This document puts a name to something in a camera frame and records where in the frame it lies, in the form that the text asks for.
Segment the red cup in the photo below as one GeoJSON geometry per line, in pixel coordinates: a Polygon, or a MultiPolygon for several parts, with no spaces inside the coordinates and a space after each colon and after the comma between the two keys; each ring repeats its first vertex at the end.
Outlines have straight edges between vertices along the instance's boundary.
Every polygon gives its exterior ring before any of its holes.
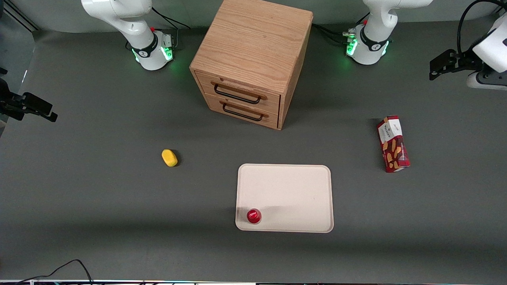
{"type": "Polygon", "coordinates": [[[251,209],[246,214],[246,218],[248,219],[248,221],[250,223],[252,223],[252,224],[258,224],[261,221],[261,219],[262,219],[261,211],[259,211],[257,209],[251,209]]]}

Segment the drawer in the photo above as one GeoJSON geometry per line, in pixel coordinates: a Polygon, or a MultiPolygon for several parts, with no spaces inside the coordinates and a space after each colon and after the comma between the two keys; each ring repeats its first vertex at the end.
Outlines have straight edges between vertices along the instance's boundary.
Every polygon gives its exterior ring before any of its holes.
{"type": "Polygon", "coordinates": [[[236,103],[227,102],[214,95],[205,94],[204,98],[206,99],[208,107],[215,112],[226,114],[268,128],[277,128],[278,115],[266,111],[258,111],[251,108],[246,108],[236,103]]]}
{"type": "Polygon", "coordinates": [[[241,86],[226,79],[195,72],[204,93],[227,99],[236,105],[278,114],[280,96],[269,92],[241,86]]]}

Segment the black metal handle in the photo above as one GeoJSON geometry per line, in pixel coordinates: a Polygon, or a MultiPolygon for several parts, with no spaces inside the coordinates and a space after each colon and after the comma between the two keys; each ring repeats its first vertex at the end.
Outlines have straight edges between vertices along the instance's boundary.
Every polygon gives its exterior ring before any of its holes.
{"type": "Polygon", "coordinates": [[[261,120],[262,120],[262,117],[264,116],[264,115],[262,115],[262,114],[261,114],[261,117],[260,117],[260,118],[250,117],[250,116],[243,115],[243,114],[240,114],[240,113],[235,112],[235,111],[227,110],[227,109],[225,108],[225,106],[227,106],[227,104],[226,104],[226,103],[222,103],[222,104],[224,104],[224,105],[222,106],[222,110],[224,110],[224,112],[225,112],[225,113],[229,113],[229,114],[232,114],[232,115],[240,116],[240,117],[243,117],[243,118],[245,118],[245,119],[249,119],[249,120],[252,120],[252,121],[259,122],[259,121],[261,121],[261,120]]]}
{"type": "Polygon", "coordinates": [[[248,100],[248,99],[245,99],[245,98],[241,98],[241,97],[238,97],[238,96],[235,96],[235,95],[232,95],[232,94],[229,94],[229,93],[225,93],[225,92],[222,92],[222,91],[218,91],[217,88],[219,87],[218,84],[215,84],[215,93],[216,94],[220,94],[220,95],[223,95],[225,97],[229,97],[229,98],[232,98],[232,99],[236,99],[236,100],[240,100],[240,101],[243,101],[243,102],[247,102],[247,103],[250,103],[250,104],[258,104],[260,101],[261,101],[261,97],[257,97],[257,100],[253,101],[253,100],[248,100]]]}

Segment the wooden box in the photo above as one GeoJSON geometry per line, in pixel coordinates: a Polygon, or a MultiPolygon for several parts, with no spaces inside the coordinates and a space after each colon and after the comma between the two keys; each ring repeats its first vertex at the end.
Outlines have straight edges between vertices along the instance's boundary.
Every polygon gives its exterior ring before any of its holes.
{"type": "Polygon", "coordinates": [[[190,64],[209,108],[280,130],[312,19],[312,12],[262,0],[224,0],[190,64]]]}

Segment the snack package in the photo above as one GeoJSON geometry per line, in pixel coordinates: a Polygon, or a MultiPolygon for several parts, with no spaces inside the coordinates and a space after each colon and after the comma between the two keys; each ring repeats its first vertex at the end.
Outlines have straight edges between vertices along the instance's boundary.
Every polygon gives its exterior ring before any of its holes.
{"type": "Polygon", "coordinates": [[[377,125],[380,147],[384,156],[385,171],[400,171],[410,166],[407,150],[403,143],[402,127],[398,116],[387,116],[377,125]]]}

